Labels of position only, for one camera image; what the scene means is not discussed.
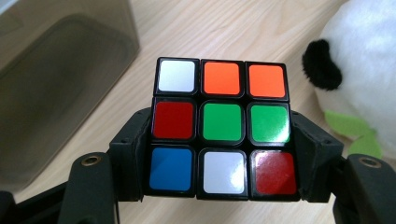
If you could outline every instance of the green leaf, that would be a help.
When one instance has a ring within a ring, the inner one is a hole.
[[[345,136],[363,136],[374,133],[367,122],[363,119],[326,110],[324,112],[326,122],[336,132]]]
[[[352,143],[348,154],[364,154],[381,159],[381,147],[375,139],[375,133],[368,133]]]

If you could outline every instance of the cube face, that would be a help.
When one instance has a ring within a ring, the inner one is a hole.
[[[195,136],[195,104],[189,99],[157,98],[154,102],[152,136],[155,140],[189,141]]]
[[[144,194],[299,200],[286,66],[160,58],[148,148]]]
[[[242,142],[245,129],[244,114],[240,105],[207,103],[201,107],[201,118],[204,141],[231,146]]]
[[[247,63],[247,93],[252,99],[289,100],[286,67],[279,63]]]
[[[206,148],[199,155],[199,199],[247,200],[247,160],[242,150]]]
[[[294,158],[289,152],[254,150],[250,157],[253,199],[297,201]]]
[[[202,93],[208,96],[241,96],[243,79],[240,62],[203,61]]]
[[[247,108],[249,140],[254,146],[285,146],[289,142],[288,105],[252,103]]]
[[[194,95],[198,91],[197,59],[160,58],[154,95]]]

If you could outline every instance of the white plush fur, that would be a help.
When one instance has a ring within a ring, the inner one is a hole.
[[[336,91],[316,89],[320,106],[366,120],[384,156],[396,159],[396,1],[348,1],[321,38],[343,82]]]

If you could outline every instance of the tabletop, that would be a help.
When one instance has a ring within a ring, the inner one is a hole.
[[[132,114],[151,104],[158,57],[285,63],[290,107],[329,131],[301,59],[344,1],[132,0],[140,52],[21,202],[67,180],[81,155],[107,151]],[[145,197],[120,203],[121,223],[334,223],[329,203],[217,202]]]

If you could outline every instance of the panda plush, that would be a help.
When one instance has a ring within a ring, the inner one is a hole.
[[[396,1],[350,0],[303,55],[319,105],[349,153],[396,167]]]

